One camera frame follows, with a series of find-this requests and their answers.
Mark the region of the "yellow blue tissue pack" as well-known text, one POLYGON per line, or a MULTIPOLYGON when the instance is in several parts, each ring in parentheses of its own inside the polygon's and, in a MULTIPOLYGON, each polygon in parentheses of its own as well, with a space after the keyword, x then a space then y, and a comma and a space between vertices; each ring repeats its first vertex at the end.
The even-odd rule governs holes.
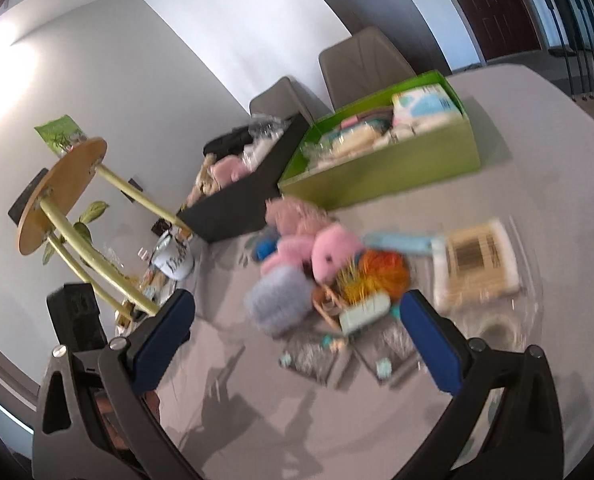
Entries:
POLYGON ((392 96, 393 128, 421 134, 460 120, 463 116, 448 92, 440 84, 399 92, 392 96))

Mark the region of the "pink snap wallet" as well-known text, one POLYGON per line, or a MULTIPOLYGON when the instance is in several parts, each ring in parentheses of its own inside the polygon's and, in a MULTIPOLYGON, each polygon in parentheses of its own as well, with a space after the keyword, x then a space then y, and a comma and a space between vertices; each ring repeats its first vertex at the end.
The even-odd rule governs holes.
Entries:
POLYGON ((349 118, 344 119, 340 122, 340 129, 347 129, 355 125, 359 125, 361 122, 370 122, 371 120, 380 120, 385 122, 387 125, 392 123, 393 111, 391 107, 378 107, 374 110, 367 110, 349 118))

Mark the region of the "white printed mug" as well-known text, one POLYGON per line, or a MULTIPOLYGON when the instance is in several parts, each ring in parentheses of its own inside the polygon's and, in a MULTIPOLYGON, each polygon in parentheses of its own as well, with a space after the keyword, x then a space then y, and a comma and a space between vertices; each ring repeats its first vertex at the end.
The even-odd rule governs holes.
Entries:
POLYGON ((180 242, 170 231, 157 240, 150 263, 173 281, 183 281, 194 270, 195 257, 185 243, 180 242))

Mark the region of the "wooden stool with yellow legs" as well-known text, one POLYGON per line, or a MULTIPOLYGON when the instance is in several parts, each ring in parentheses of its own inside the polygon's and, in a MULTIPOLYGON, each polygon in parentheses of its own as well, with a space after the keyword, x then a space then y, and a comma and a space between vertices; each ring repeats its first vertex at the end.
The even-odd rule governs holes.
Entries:
POLYGON ((85 233, 107 207, 87 204, 84 197, 94 181, 104 180, 172 228, 185 235, 190 234, 190 228, 178 214, 160 206, 111 170, 105 162, 106 154, 107 142, 91 138, 68 148, 53 166, 40 171, 12 212, 17 250, 20 255, 31 256, 48 248, 76 278, 91 285, 96 296, 117 315, 128 320, 136 311, 153 316, 159 312, 159 304, 149 299, 143 287, 128 278, 85 233))

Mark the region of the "cotton swab pack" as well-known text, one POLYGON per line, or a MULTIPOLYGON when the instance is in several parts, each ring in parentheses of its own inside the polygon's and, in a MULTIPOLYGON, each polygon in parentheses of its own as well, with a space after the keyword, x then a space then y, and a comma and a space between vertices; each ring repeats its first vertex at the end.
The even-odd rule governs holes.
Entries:
POLYGON ((520 289, 517 257, 499 218, 435 237, 431 255, 439 312, 485 304, 520 289))

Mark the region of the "black storage box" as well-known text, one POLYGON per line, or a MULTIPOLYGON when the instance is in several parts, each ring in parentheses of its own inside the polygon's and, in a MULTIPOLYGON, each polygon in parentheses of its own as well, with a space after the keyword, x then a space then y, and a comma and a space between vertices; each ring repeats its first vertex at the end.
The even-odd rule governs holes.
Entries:
POLYGON ((280 196, 278 181, 309 127, 300 114, 292 116, 283 136, 255 172, 180 210, 178 218, 208 243, 261 230, 265 202, 280 196))

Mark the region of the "colourful rubber band bundle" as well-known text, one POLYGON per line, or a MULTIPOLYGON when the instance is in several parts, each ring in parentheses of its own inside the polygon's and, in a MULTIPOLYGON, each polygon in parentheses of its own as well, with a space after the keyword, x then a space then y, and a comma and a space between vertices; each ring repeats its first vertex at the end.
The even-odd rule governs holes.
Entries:
POLYGON ((384 292, 391 302, 397 302, 411 281, 410 267, 400 252, 367 249, 337 273, 335 285, 347 304, 357 304, 375 292, 384 292))

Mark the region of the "black pouch bag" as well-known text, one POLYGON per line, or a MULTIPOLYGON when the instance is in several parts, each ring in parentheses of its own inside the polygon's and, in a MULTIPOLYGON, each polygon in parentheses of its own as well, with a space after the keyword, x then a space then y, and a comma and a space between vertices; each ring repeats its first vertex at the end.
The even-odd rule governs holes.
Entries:
POLYGON ((244 151, 245 146, 252 142, 254 142, 254 139, 249 132, 249 127, 241 126, 209 141, 202 149, 202 154, 205 156, 213 154, 216 156, 216 159, 221 159, 228 155, 240 155, 244 151))

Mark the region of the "light blue clip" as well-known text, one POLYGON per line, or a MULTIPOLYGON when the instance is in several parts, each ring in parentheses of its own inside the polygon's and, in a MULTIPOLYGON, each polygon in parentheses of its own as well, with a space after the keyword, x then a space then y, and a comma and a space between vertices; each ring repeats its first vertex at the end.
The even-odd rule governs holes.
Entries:
POLYGON ((444 237, 398 232, 375 232, 364 235, 363 243, 368 248, 383 250, 384 252, 431 256, 434 253, 434 248, 444 244, 444 237))

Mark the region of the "pink flower plush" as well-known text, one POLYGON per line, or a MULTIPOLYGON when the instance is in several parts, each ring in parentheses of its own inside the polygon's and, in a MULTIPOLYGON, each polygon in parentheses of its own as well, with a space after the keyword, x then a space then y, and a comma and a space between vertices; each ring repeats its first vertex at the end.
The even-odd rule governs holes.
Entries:
POLYGON ((265 222, 280 236, 315 235, 333 223, 325 211, 295 197, 277 197, 265 202, 265 222))

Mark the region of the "pink plush elephant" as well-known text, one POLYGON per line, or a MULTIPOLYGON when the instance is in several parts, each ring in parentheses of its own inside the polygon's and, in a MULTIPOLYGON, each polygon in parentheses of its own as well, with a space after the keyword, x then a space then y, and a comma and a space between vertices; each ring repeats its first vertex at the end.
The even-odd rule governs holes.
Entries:
POLYGON ((276 251, 261 266, 261 275, 270 274, 279 266, 303 270, 308 264, 314 281, 330 284, 337 273, 365 249, 362 240, 341 223, 326 226, 314 235, 283 236, 276 251))

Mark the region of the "beige chair left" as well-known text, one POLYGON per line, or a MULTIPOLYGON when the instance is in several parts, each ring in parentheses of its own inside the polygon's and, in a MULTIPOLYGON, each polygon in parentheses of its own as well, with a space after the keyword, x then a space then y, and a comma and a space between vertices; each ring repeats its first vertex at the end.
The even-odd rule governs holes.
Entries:
POLYGON ((251 115, 269 115, 291 118, 301 115, 309 125, 332 114, 332 109, 314 92, 292 77, 282 77, 269 89, 258 94, 249 103, 251 115))

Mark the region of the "beige chair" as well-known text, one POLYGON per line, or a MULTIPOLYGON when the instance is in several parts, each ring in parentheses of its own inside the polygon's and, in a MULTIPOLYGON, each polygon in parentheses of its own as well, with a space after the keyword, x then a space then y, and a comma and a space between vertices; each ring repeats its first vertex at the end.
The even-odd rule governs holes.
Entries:
POLYGON ((309 125, 332 114, 332 109, 314 92, 292 77, 282 77, 269 89, 258 94, 249 103, 251 115, 269 115, 291 118, 301 115, 309 125))
POLYGON ((335 110, 416 76, 410 63, 376 27, 325 49, 318 64, 335 110))

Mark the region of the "beige chair right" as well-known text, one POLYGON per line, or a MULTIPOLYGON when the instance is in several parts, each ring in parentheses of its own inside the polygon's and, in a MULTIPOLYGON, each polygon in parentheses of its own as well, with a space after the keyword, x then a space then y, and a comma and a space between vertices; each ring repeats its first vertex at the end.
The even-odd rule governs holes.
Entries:
POLYGON ((410 63, 376 27, 325 49, 318 64, 335 110, 416 76, 410 63))

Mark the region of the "dark brown door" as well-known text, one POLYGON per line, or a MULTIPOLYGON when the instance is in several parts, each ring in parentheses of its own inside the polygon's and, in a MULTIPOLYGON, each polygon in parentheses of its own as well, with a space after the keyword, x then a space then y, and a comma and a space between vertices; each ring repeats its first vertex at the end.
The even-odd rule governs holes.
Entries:
POLYGON ((539 50, 539 38, 524 0, 456 1, 487 61, 539 50))

